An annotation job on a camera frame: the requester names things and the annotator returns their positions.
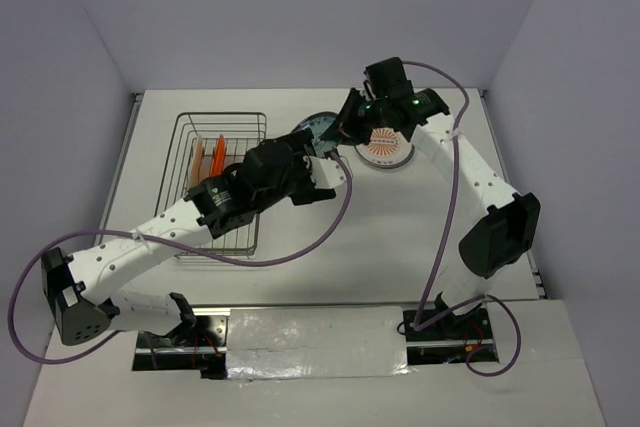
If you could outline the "silver foil tape sheet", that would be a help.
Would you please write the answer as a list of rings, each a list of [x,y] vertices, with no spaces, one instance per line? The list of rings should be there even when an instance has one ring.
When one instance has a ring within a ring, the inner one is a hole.
[[[394,306],[235,309],[226,370],[234,381],[374,378],[409,372]]]

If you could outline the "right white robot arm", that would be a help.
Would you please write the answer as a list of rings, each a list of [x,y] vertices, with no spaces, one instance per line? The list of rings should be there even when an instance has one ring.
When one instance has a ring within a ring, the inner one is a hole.
[[[487,299],[494,276],[517,262],[533,244],[540,202],[521,194],[481,156],[461,131],[464,108],[453,113],[432,89],[415,90],[406,62],[391,57],[367,66],[364,89],[353,89],[326,141],[366,145],[377,128],[400,133],[451,184],[445,226],[432,269],[439,270],[453,224],[463,207],[474,225],[458,244],[458,260],[434,305],[437,331],[456,338],[470,324],[468,312]]]

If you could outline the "cream plate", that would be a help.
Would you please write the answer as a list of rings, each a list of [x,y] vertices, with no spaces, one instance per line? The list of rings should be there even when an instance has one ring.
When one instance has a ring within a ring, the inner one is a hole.
[[[200,182],[200,170],[205,152],[205,142],[201,135],[197,136],[188,177],[188,187],[193,188]]]

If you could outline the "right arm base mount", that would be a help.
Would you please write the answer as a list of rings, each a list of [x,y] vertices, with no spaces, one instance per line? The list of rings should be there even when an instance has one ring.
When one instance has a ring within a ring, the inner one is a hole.
[[[481,305],[464,314],[448,314],[428,327],[416,331],[414,318],[416,310],[404,310],[403,319],[396,326],[398,334],[407,342],[461,341],[484,343],[493,338],[487,310]]]

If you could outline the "orange sunburst plate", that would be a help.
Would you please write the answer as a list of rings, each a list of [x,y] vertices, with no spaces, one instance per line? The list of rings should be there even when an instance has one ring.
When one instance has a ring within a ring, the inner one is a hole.
[[[414,146],[391,128],[372,131],[368,144],[355,146],[355,152],[368,166],[390,170],[406,165],[414,156]]]

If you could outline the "green plate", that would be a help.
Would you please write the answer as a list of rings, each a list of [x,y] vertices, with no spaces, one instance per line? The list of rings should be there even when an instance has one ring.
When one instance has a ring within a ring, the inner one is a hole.
[[[335,141],[323,140],[322,135],[333,124],[337,118],[337,113],[331,111],[321,111],[303,119],[293,128],[293,132],[310,130],[313,139],[312,146],[317,157],[326,158],[337,148]]]

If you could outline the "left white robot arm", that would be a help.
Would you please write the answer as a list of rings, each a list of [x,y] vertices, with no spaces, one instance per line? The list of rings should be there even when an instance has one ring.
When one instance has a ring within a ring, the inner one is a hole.
[[[125,286],[178,252],[204,255],[205,245],[284,199],[295,206],[331,200],[347,180],[337,155],[317,156],[304,130],[259,143],[130,231],[109,231],[101,244],[74,253],[47,249],[40,257],[43,290],[62,343],[77,346],[123,329],[132,316],[135,329],[157,328],[171,344],[187,344],[197,319],[184,295],[150,296]]]

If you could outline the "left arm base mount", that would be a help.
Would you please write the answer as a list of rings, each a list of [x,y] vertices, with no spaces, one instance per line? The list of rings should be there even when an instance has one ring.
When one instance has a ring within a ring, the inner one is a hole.
[[[201,379],[226,380],[230,311],[200,309],[196,325],[180,340],[140,332],[137,336],[134,372],[189,372]]]

